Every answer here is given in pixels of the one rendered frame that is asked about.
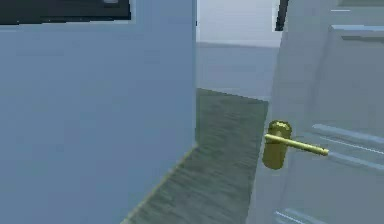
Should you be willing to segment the pale grey panelled room door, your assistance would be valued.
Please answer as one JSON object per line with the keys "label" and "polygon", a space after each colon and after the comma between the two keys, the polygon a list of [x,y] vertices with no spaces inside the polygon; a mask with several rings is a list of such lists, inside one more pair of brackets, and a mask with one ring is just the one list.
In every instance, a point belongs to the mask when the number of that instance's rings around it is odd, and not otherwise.
{"label": "pale grey panelled room door", "polygon": [[[267,168],[273,120],[329,154]],[[289,0],[246,224],[384,224],[384,0]]]}

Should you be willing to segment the black framed wall picture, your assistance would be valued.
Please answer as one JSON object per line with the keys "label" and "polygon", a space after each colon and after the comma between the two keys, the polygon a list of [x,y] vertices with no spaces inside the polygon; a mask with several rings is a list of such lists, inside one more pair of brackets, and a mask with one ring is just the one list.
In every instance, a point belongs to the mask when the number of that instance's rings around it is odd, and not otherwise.
{"label": "black framed wall picture", "polygon": [[0,0],[0,25],[130,19],[130,0]]}

